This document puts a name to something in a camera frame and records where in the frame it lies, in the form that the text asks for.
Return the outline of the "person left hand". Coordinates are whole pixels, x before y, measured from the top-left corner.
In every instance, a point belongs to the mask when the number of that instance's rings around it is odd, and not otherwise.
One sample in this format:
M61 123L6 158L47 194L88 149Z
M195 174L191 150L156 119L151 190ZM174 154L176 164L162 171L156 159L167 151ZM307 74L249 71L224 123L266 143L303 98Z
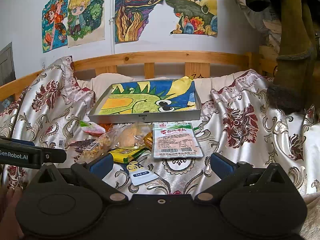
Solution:
M20 187L1 189L1 239L22 239L24 234L16 219L16 205L22 196Z

